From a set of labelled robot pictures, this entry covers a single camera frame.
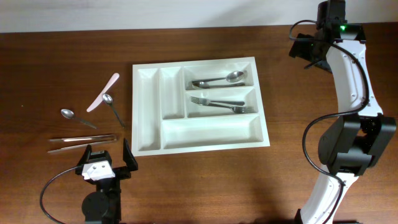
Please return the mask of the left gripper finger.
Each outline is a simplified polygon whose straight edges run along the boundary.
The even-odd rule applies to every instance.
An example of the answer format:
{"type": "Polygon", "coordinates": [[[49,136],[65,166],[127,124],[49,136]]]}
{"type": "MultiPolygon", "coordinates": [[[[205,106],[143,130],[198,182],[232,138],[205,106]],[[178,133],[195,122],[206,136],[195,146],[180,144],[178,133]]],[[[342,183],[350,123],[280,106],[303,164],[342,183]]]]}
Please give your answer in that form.
{"type": "Polygon", "coordinates": [[[138,170],[138,163],[131,152],[128,140],[126,138],[123,139],[123,161],[126,163],[129,171],[138,170]]]}
{"type": "Polygon", "coordinates": [[[86,146],[86,149],[81,157],[81,159],[78,161],[77,166],[84,166],[84,164],[86,164],[88,162],[88,160],[90,159],[90,155],[91,155],[91,145],[88,144],[86,146]]]}

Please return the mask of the large spoon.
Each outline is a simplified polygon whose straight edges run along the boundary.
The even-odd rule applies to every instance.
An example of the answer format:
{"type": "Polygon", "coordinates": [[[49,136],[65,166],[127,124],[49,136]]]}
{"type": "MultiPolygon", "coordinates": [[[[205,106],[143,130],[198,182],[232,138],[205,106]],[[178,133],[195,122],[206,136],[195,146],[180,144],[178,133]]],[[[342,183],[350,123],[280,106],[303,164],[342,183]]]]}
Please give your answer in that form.
{"type": "Polygon", "coordinates": [[[225,77],[192,80],[192,83],[213,82],[213,81],[219,81],[219,80],[226,80],[229,83],[235,83],[235,82],[242,80],[244,78],[245,74],[246,74],[245,71],[234,71],[234,72],[229,73],[225,77]]]}
{"type": "Polygon", "coordinates": [[[192,85],[195,88],[211,89],[211,88],[229,88],[229,87],[245,86],[245,83],[233,83],[229,85],[209,85],[207,82],[194,82],[192,83],[192,85]]]}

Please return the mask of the fork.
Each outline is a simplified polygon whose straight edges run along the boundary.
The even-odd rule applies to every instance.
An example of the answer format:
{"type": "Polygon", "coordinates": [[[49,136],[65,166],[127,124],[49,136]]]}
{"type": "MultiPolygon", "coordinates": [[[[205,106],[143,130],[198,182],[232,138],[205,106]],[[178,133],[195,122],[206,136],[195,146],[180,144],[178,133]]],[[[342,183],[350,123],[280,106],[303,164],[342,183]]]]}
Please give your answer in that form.
{"type": "Polygon", "coordinates": [[[208,105],[210,103],[221,103],[221,104],[227,104],[227,105],[235,105],[235,106],[244,106],[245,102],[244,101],[218,101],[218,100],[209,100],[206,98],[198,98],[195,96],[190,97],[191,102],[200,104],[200,105],[208,105]]]}
{"type": "Polygon", "coordinates": [[[218,108],[227,108],[236,114],[246,114],[246,113],[254,113],[255,110],[252,107],[245,106],[226,106],[226,105],[218,105],[214,103],[210,103],[207,106],[218,107],[218,108]]]}

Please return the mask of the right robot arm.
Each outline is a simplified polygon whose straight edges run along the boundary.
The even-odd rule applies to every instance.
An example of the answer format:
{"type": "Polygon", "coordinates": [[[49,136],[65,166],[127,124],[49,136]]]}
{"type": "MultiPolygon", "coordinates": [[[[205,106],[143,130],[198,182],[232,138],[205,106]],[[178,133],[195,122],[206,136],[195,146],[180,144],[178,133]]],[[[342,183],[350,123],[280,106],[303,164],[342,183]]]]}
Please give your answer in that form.
{"type": "Polygon", "coordinates": [[[374,96],[366,66],[366,37],[361,24],[345,18],[345,1],[323,1],[314,20],[316,33],[290,36],[292,58],[302,58],[309,67],[333,75],[338,112],[311,121],[303,132],[329,118],[335,122],[318,143],[317,166],[304,146],[303,154],[320,175],[310,198],[297,210],[294,223],[333,223],[348,189],[365,171],[374,167],[396,132],[396,121],[384,116],[374,96]]]}

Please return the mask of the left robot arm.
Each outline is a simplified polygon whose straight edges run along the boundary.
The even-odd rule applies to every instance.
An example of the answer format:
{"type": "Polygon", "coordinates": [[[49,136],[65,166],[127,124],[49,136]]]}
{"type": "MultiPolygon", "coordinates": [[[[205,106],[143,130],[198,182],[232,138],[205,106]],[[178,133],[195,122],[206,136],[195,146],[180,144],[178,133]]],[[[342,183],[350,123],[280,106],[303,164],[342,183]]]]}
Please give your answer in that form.
{"type": "Polygon", "coordinates": [[[138,170],[138,164],[129,147],[123,140],[122,167],[112,167],[108,151],[93,152],[87,145],[78,161],[76,175],[95,185],[96,190],[88,194],[81,205],[85,223],[119,223],[121,221],[121,186],[120,181],[131,178],[131,172],[138,170]]]}

